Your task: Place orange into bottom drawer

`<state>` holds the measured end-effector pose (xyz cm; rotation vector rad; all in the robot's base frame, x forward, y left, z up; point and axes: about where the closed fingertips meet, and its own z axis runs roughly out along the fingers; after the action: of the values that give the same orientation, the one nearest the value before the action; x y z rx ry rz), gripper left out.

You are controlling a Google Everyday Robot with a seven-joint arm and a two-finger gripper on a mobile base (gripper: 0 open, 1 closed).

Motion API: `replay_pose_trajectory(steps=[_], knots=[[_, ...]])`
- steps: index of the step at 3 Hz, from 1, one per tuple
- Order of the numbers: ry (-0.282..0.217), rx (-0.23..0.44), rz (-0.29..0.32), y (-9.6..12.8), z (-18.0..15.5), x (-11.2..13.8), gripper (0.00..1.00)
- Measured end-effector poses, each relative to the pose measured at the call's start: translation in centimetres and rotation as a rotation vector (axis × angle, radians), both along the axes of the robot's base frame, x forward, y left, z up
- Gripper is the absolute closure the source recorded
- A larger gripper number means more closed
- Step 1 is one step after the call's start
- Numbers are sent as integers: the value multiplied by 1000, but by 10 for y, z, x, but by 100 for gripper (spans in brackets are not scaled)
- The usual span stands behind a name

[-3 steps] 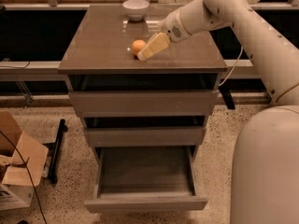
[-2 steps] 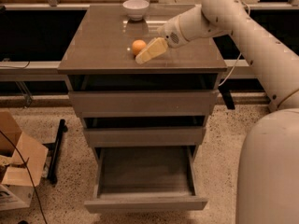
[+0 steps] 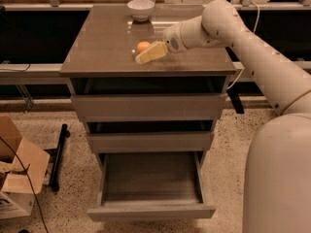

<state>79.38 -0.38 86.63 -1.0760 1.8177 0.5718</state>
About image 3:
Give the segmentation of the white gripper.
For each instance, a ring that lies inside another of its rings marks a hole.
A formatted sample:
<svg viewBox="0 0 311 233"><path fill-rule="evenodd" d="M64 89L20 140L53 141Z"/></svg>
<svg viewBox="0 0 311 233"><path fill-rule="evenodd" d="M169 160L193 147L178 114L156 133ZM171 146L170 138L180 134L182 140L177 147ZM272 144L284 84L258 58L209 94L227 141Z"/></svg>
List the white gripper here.
<svg viewBox="0 0 311 233"><path fill-rule="evenodd" d="M187 51L187 47L182 41L181 23L174 24L163 31L163 42L155 41L141 53L137 52L135 61L138 64L145 64L150 61L164 57L168 51L179 53Z"/></svg>

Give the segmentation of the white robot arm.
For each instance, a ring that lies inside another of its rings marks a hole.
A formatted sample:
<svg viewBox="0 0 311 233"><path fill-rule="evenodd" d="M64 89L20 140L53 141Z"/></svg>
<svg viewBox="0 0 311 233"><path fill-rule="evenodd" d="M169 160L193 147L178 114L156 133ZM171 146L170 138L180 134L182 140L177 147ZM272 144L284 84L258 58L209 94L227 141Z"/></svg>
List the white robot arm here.
<svg viewBox="0 0 311 233"><path fill-rule="evenodd" d="M311 233L311 76L268 45L225 0L163 32L138 52L145 64L169 52L230 48L277 117L250 144L244 182L243 233Z"/></svg>

